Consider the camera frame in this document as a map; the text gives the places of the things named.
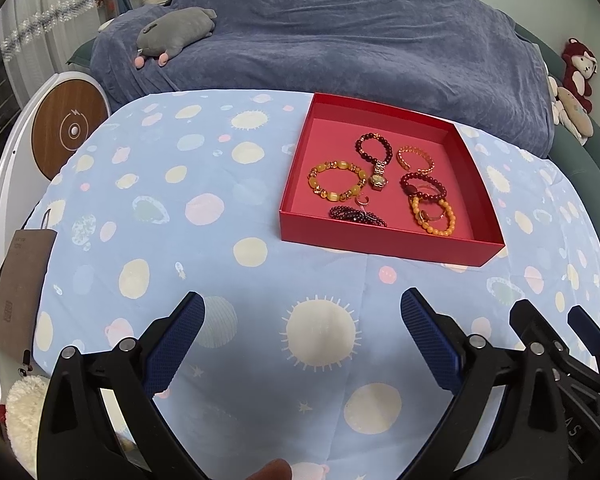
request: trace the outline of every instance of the screw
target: screw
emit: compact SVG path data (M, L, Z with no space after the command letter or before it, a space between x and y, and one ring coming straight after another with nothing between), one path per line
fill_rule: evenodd
M62 353L60 354L63 359L71 359L75 354L75 348L72 346L67 346L62 349Z
M487 341L481 335L474 334L469 337L469 344L474 348L484 348L487 346Z
M133 350L136 347L136 340L133 339L132 337L127 337L126 339L123 339L122 341L120 341L120 344L118 345L118 347L123 352L129 352L130 350Z
M531 345L529 345L529 348L536 355L542 355L542 354L544 354L544 346L542 346L538 342L531 343Z

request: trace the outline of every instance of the blue patterned tablecloth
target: blue patterned tablecloth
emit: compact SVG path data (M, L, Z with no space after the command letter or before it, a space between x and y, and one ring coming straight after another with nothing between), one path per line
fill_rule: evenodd
M572 353L581 304L600 325L600 244L549 161L458 125L507 247L481 268L279 240L278 207L312 95L209 90L151 95L115 113L53 180L58 231L34 358L112 348L167 316L189 290L202 331L155 402L211 478L282 457L294 480L396 478L450 400L400 320L417 286L465 332L519 348L509 309L529 298ZM493 417L495 400L490 404ZM120 414L114 426L124 430ZM489 427L465 457L475 459Z

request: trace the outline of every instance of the yellow beaded bracelet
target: yellow beaded bracelet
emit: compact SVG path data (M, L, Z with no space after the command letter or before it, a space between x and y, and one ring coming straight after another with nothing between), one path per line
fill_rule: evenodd
M333 191L327 191L323 187L318 184L317 175L318 173L322 173L325 170L349 170L355 173L358 176L358 183L355 186L352 186L351 189L347 189L344 193L336 193ZM314 190L314 193L321 198L326 198L330 202L345 202L352 196L356 196L360 193L360 190L366 184L366 171L362 168L357 167L355 164L351 164L350 162L346 162L344 160L331 160L324 162L323 164L318 164L309 172L309 186Z
M417 196L412 197L411 199L411 210L413 211L413 215L418 221L418 225L421 226L427 233L438 236L449 236L456 228L456 215L454 214L454 210L451 209L449 202L446 199L442 198L438 200L438 205L442 207L444 210L444 214L448 219L449 226L444 230L436 229L435 227L429 225L426 219L428 219L428 215L424 213L418 206L420 205L420 199Z

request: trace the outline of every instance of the open red box lid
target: open red box lid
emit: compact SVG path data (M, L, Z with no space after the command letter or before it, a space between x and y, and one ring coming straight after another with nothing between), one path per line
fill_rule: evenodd
M330 160L351 162L370 175L372 164L355 150L355 142L368 132L387 139L394 152L384 174L387 186L382 191L365 186L360 193L370 200L366 210L383 219L386 228L331 219L329 210L334 206L359 206L353 199L345 203L322 199L308 184L311 169ZM395 160L395 153L403 146L424 150L434 160L430 176L446 187L446 199L456 215L456 229L451 236L428 234L416 222L399 183L407 171ZM375 139L366 140L364 149L374 157L385 156L384 147ZM405 154L405 159L413 166L411 171L426 168L424 160L413 153ZM330 170L319 173L318 179L323 188L340 193L355 184L356 176L350 171ZM423 207L429 207L432 216L441 211L437 205ZM432 226L444 230L446 218L432 222ZM476 267L504 247L480 172L453 123L388 105L320 93L314 94L286 182L280 205L280 234L288 242Z

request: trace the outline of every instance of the jewelry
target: jewelry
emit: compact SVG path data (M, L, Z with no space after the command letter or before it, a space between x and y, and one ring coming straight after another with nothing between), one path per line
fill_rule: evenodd
M325 170L332 170L334 168L338 168L339 170L349 170L357 174L359 178L358 183L355 186L352 186L350 189L347 189L344 193L327 191L321 187L320 184L318 184L317 175ZM309 172L309 186L311 186L316 195L320 196L321 198L326 198L329 202L344 202L352 196L356 196L358 193L360 193L360 190L365 184L366 171L357 167L355 164L351 164L350 162L346 162L344 160L331 160L324 162L323 164L318 164Z
M409 184L409 181L412 178L415 180L423 180L425 182L429 182L430 184L433 184L436 187L436 189L438 190L438 193L437 194L429 194L429 193L424 193L422 191L418 191L418 188L416 188L413 184ZM428 175L421 175L421 174L417 174L417 173L404 174L402 176L402 178L400 179L400 186L402 186L402 190L406 193L406 195L409 197L409 199L411 199L411 197L413 197L413 196L416 196L420 200L424 200L425 202L438 202L439 200L446 198L446 187L444 187L440 183L439 180L436 180L435 178L431 178Z
M334 220L345 220L358 224L375 225L377 227L386 227L386 222L380 217L367 211L360 211L347 205L337 205L329 209L329 216Z
M378 140L384 146L384 149L386 150L386 157L384 158L384 160L378 160L362 149L362 143L368 139ZM389 181L384 176L384 168L389 162L391 162L391 159L394 156L394 150L389 144L389 141L382 137L380 134L376 134L375 132L369 132L368 134L364 134L356 141L356 151L367 162L371 162L374 165L374 172L369 178L369 185L371 186L371 189L375 189L376 191L382 191L382 188L389 183Z
M437 235L437 236L449 236L456 228L456 215L451 209L449 202L441 198L438 200L438 205L442 206L442 209L445 211L446 218L448 219L449 226L445 230L438 230L431 225L429 222L423 219L422 209L420 209L420 198L417 196L410 197L409 200L411 204L411 210L413 211L413 215L415 216L418 225L421 226L427 233Z
M414 148L413 146L403 146L395 154L395 160L397 160L398 164L400 164L407 171L411 170L411 166L407 163L406 160L404 160L404 157L402 156L403 153L415 153L416 155L422 157L425 160L425 162L429 165L428 168L416 170L417 174L427 175L431 173L433 171L433 168L435 168L436 166L436 163L433 162L433 159L431 158L429 153L425 152L424 150L421 150L420 148Z

